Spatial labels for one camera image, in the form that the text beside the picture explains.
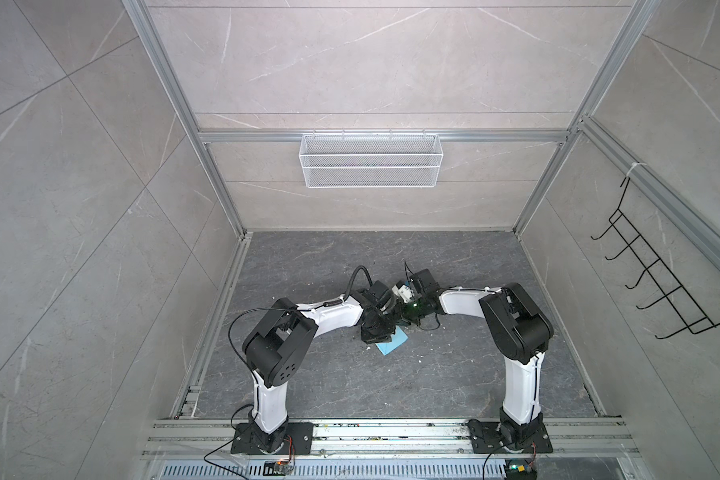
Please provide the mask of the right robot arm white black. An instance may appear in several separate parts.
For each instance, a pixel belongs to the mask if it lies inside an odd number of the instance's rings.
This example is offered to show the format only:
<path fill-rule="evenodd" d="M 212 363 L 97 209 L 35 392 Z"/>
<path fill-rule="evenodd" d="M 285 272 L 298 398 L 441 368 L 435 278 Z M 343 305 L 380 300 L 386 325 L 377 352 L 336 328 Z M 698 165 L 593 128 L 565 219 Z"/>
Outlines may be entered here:
<path fill-rule="evenodd" d="M 520 284 L 417 291 L 400 283 L 392 293 L 402 304 L 402 317 L 411 322 L 429 314 L 484 318 L 505 361 L 505 395 L 497 427 L 503 444 L 518 450 L 541 431 L 541 368 L 554 328 Z"/>

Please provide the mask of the light blue paper sheet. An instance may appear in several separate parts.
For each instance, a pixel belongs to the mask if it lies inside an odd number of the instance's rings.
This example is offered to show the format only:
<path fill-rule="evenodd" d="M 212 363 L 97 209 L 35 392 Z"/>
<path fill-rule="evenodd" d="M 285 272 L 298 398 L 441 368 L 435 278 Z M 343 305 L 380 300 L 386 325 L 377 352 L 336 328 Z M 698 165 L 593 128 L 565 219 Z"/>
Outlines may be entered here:
<path fill-rule="evenodd" d="M 395 332 L 391 335 L 390 339 L 386 342 L 377 343 L 376 347 L 379 349 L 382 355 L 387 356 L 395 349 L 402 346 L 407 340 L 407 334 L 401 327 L 397 326 Z"/>

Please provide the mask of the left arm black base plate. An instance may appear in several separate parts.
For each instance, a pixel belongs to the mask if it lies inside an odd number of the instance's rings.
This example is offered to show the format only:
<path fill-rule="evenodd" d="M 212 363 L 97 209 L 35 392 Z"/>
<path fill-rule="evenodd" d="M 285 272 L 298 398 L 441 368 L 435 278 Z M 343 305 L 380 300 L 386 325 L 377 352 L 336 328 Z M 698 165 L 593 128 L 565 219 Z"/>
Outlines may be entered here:
<path fill-rule="evenodd" d="M 256 423 L 241 423 L 230 447 L 232 454 L 308 455 L 311 452 L 315 425 L 310 422 L 286 421 L 273 433 L 265 433 Z"/>

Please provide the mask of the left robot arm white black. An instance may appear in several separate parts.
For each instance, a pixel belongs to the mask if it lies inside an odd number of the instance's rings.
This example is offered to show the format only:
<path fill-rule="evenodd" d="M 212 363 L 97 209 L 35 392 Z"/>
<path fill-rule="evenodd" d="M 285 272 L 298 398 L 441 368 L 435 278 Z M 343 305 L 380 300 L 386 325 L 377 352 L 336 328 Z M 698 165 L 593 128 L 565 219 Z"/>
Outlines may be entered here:
<path fill-rule="evenodd" d="M 371 289 L 312 304 L 281 298 L 247 336 L 242 359 L 254 381 L 252 421 L 266 435 L 288 421 L 288 382 L 316 338 L 334 330 L 361 327 L 366 343 L 385 343 L 395 333 L 400 301 Z"/>

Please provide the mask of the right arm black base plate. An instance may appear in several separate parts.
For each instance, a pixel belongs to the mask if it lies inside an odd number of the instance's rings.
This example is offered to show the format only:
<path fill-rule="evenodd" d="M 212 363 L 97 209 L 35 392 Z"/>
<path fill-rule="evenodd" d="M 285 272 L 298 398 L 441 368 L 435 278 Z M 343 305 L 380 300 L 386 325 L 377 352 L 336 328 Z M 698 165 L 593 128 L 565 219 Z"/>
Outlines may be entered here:
<path fill-rule="evenodd" d="M 540 417 L 529 424 L 516 425 L 512 420 L 466 423 L 468 437 L 476 454 L 508 451 L 549 454 L 554 451 L 546 426 Z"/>

